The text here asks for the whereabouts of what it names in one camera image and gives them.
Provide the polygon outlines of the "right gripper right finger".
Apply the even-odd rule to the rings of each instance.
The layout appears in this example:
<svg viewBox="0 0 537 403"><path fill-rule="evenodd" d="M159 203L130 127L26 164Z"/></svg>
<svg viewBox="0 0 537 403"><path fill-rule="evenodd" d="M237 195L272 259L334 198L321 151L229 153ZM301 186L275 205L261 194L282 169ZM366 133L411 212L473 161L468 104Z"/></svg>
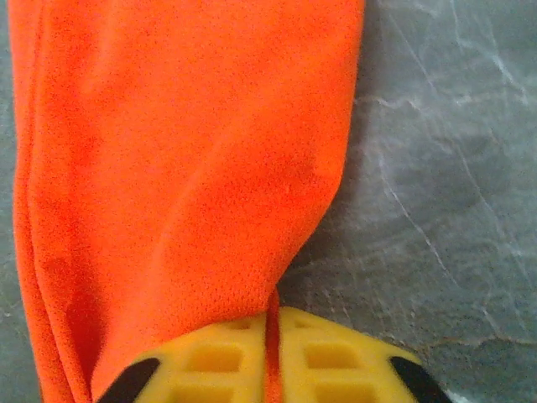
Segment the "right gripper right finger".
<svg viewBox="0 0 537 403"><path fill-rule="evenodd" d="M283 402L450 402L412 353L293 307L279 311Z"/></svg>

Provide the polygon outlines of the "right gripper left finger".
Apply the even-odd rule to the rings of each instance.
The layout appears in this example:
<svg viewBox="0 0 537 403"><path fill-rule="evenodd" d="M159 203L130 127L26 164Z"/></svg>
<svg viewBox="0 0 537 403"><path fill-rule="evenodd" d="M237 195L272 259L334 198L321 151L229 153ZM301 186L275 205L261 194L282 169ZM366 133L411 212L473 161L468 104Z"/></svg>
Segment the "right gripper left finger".
<svg viewBox="0 0 537 403"><path fill-rule="evenodd" d="M263 402L265 322L212 324L134 360L100 402Z"/></svg>

